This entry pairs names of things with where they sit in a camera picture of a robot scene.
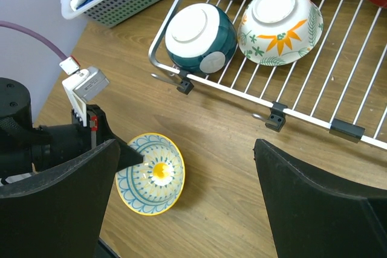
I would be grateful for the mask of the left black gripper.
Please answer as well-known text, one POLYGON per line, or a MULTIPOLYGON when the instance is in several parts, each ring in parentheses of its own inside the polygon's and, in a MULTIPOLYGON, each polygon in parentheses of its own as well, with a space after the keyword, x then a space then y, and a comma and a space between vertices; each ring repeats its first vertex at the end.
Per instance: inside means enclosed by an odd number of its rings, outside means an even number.
MULTIPOLYGON (((71 123, 59 126, 39 126, 42 132, 51 135, 48 144, 31 147, 32 165, 34 170, 47 170, 66 161, 76 158, 106 141, 107 119, 105 112, 97 105, 86 106, 86 126, 71 110, 71 123)), ((143 155, 129 146, 124 140, 109 134, 116 139, 120 148, 117 171, 143 163, 143 155)))

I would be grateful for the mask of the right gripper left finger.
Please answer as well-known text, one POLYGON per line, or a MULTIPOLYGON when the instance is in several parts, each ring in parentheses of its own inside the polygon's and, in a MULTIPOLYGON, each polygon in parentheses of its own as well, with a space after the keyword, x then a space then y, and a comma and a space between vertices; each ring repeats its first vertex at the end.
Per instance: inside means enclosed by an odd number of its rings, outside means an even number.
POLYGON ((117 257, 100 231, 119 157, 108 140, 1 186, 1 257, 117 257))

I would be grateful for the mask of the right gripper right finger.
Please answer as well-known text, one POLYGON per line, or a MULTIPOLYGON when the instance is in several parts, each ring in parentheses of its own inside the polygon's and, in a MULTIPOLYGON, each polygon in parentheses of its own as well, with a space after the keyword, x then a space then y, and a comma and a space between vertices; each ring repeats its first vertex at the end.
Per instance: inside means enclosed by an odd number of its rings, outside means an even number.
POLYGON ((263 139, 253 151, 278 257, 386 257, 386 190, 333 175, 263 139))

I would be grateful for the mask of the yellow blue patterned bowl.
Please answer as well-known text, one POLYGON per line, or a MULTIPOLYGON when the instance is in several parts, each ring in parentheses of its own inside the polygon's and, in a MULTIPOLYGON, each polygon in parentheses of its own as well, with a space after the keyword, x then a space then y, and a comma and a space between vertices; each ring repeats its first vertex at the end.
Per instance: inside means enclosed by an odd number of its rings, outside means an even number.
POLYGON ((128 145, 143 157, 143 162, 116 173, 120 198, 143 216, 168 211, 178 201, 185 183, 186 168, 179 148, 155 132, 141 134, 128 145))

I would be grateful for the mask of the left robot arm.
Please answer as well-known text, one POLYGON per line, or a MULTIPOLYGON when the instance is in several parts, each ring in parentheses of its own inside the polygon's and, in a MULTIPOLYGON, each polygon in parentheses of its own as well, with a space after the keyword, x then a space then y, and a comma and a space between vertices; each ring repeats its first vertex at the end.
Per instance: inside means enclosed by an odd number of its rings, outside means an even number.
POLYGON ((1 78, 1 182, 58 166, 110 139, 117 140, 120 147, 117 170, 143 162, 140 153, 113 134, 99 106, 87 105, 85 123, 75 111, 71 119, 66 125, 33 127, 29 90, 15 80, 1 78))

